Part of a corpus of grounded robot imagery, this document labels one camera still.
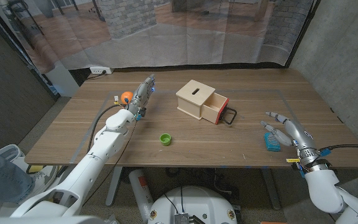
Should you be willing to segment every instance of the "curtain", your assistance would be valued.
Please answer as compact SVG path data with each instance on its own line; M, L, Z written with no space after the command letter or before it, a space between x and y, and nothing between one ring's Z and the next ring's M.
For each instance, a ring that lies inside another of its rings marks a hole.
M312 0L0 0L35 66L284 65Z

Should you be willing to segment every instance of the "orange ball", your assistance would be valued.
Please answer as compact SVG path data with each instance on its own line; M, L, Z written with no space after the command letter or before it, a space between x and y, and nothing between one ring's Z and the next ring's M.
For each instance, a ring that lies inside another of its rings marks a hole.
M133 96L134 96L134 94L133 94L132 92L129 92L129 91L123 93L123 94L121 95L121 101L122 101L122 103L125 104L125 105L127 104L127 102L125 101L125 99L128 99L128 103L131 102L131 99L132 99Z

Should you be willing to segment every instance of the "jeans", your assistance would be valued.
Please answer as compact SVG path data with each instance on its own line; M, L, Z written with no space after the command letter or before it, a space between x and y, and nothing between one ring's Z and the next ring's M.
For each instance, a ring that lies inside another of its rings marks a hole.
M19 203L33 188L30 175L0 156L0 202Z

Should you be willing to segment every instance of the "robot finger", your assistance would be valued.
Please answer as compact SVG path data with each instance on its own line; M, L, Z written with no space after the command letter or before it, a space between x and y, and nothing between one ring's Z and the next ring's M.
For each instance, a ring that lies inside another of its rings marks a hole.
M274 118L276 121L284 123L285 121L290 121L289 118L287 118L286 116L283 116L281 114L278 113L274 113L274 112L266 112L266 115L271 116L272 118Z
M267 124L265 121L261 121L260 124L263 127L265 127L267 131L270 131L274 135L274 137L279 141L279 143L283 144L284 146L292 145L291 139L282 131L275 129L273 126Z

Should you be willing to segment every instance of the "brick wall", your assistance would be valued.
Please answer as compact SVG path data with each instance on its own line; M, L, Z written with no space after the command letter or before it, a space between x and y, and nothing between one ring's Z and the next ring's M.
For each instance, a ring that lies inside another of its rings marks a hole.
M113 39L120 39L157 24L154 0L99 0Z
M154 3L155 3L156 6L166 4L168 2L170 2L170 0L154 0Z
M264 44L283 47L291 52L312 0L283 0L273 10Z

